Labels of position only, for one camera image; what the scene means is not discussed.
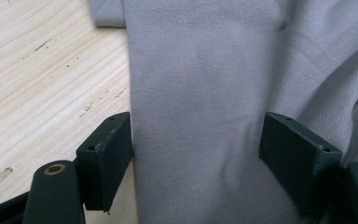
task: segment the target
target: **wood grain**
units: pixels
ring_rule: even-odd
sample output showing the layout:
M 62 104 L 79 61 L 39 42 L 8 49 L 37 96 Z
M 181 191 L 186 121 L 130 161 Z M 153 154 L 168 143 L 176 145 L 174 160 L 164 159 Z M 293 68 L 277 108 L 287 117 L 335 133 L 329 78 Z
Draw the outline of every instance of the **wood grain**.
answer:
M 0 0 L 0 203 L 128 110 L 125 29 L 95 28 L 86 1 Z M 111 214 L 87 212 L 87 221 L 137 222 L 132 165 Z

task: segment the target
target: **gray fabric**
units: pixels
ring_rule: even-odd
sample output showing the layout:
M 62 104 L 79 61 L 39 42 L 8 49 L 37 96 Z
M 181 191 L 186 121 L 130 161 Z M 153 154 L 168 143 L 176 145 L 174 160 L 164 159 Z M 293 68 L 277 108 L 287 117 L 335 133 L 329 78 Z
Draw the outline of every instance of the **gray fabric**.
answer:
M 358 161 L 358 1 L 128 0 L 124 11 L 140 222 L 309 223 L 257 158 L 264 113 Z
M 97 26 L 126 26 L 123 0 L 90 0 L 89 8 Z

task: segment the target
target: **small hole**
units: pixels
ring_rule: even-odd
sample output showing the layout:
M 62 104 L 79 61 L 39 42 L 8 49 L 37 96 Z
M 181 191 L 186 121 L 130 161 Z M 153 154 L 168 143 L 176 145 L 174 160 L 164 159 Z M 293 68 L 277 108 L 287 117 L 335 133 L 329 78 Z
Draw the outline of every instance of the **small hole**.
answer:
M 61 166 L 52 166 L 48 168 L 49 172 L 57 172 L 59 170 L 61 170 Z
M 318 148 L 323 152 L 331 152 L 331 149 L 328 147 L 324 147 L 322 145 L 319 145 Z

